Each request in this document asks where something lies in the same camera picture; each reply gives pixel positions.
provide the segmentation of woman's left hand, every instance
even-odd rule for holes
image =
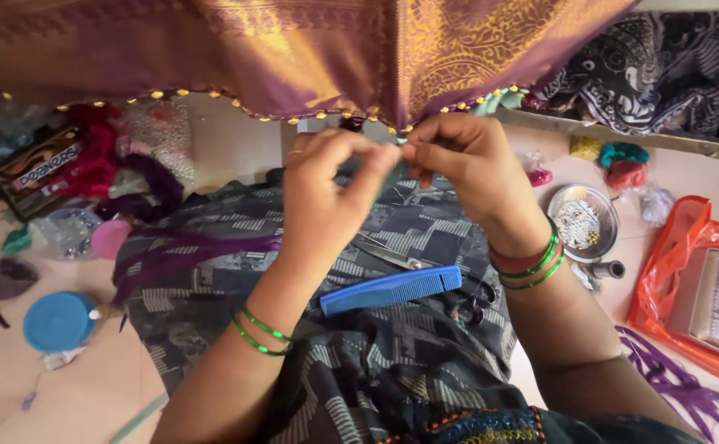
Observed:
[[[364,155],[364,163],[344,188],[333,179],[337,168],[353,154]],[[398,147],[346,130],[300,134],[283,176],[280,257],[313,273],[328,272],[362,226],[400,157]]]

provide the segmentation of green bangle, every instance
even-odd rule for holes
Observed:
[[[260,345],[255,339],[253,339],[249,334],[247,334],[246,331],[244,331],[244,328],[242,328],[242,325],[239,324],[239,319],[236,318],[236,316],[233,317],[233,324],[236,326],[236,329],[239,330],[239,335],[244,338],[250,345],[255,347],[259,352],[264,353],[265,355],[269,356],[285,356],[288,354],[288,352],[291,351],[291,348],[293,347],[293,342],[288,343],[288,347],[286,347],[283,351],[272,351],[269,348],[264,347],[263,345]]]
[[[274,336],[277,339],[281,339],[286,342],[291,342],[291,338],[287,337],[283,333],[280,333],[280,332],[272,329],[272,327],[267,326],[266,324],[261,322],[258,318],[253,316],[253,313],[250,313],[250,311],[247,309],[246,304],[242,304],[242,307],[240,307],[240,310],[242,310],[242,313],[244,313],[244,315],[247,317],[247,319],[250,319],[250,322],[256,324],[257,328],[262,329],[263,331],[267,332],[268,334]]]
[[[499,273],[499,276],[510,279],[526,278],[527,276],[532,276],[540,271],[545,264],[549,263],[551,259],[554,258],[554,255],[557,253],[557,244],[559,243],[558,230],[557,225],[551,217],[546,216],[546,218],[549,220],[549,225],[551,225],[551,239],[549,240],[549,246],[546,247],[546,253],[543,254],[543,257],[540,258],[538,263],[520,273],[503,273],[499,268],[497,268],[497,265],[491,261],[491,267]]]
[[[565,259],[565,248],[560,249],[559,259],[557,259],[557,263],[553,265],[549,271],[546,272],[541,278],[538,278],[537,280],[530,282],[529,284],[522,285],[521,287],[508,287],[505,285],[504,282],[499,280],[499,282],[502,284],[503,287],[505,287],[508,290],[526,290],[527,288],[535,287],[537,284],[540,284],[543,280],[546,280],[551,277],[552,274],[557,272],[557,268],[559,268],[559,265],[562,264],[562,259]]]

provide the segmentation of red yarn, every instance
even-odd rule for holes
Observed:
[[[63,171],[59,178],[66,181],[67,187],[59,188],[56,193],[72,197],[107,197],[108,188],[118,173],[118,135],[108,123],[108,110],[79,106],[72,110],[70,118],[76,125],[88,127],[88,137],[81,142],[79,156],[61,167]]]
[[[647,181],[650,167],[633,160],[618,160],[606,172],[606,185],[615,190],[641,187]]]

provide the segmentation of floor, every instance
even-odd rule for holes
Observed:
[[[258,180],[267,169],[280,166],[281,153],[285,152],[297,126],[261,123],[242,115],[227,99],[192,96],[197,179],[191,189],[213,189],[232,178],[245,182]],[[300,123],[299,129],[313,130],[320,125],[323,123]],[[518,152],[540,150],[553,171],[552,183],[536,190],[543,205],[557,189],[570,183],[587,183],[615,196],[606,188],[596,166],[568,156],[567,137],[517,127],[507,130]],[[384,137],[384,128],[371,131]],[[719,220],[719,160],[666,150],[651,150],[651,153],[650,180],[671,190],[676,197],[687,194],[709,197],[713,201],[714,217]],[[599,303],[614,321],[620,322],[657,231],[639,221],[638,209],[633,203],[616,201],[615,206],[622,227],[618,243],[607,259],[622,261],[628,272],[621,280],[602,281],[604,289]],[[10,224],[0,220],[0,245],[9,230]],[[32,261],[41,271],[40,282],[2,308],[12,328],[0,328],[0,443],[107,442],[163,392],[151,358],[135,331],[128,325],[119,333],[120,319],[108,319],[72,364],[41,374],[38,397],[29,412],[22,412],[20,405],[33,391],[39,376],[39,353],[24,343],[21,325],[29,306],[53,291],[83,291],[104,301],[112,298],[109,276],[113,263]],[[692,364],[686,367],[705,385],[719,389],[718,379]],[[521,347],[513,354],[512,382],[522,389],[530,404],[544,405]],[[147,443],[158,415],[154,414],[122,442]],[[719,443],[719,427],[714,428],[714,432]]]

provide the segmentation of woman's right hand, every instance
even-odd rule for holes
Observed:
[[[450,180],[499,254],[528,257],[546,248],[551,226],[497,119],[439,114],[409,133],[402,152],[421,188],[434,171]]]

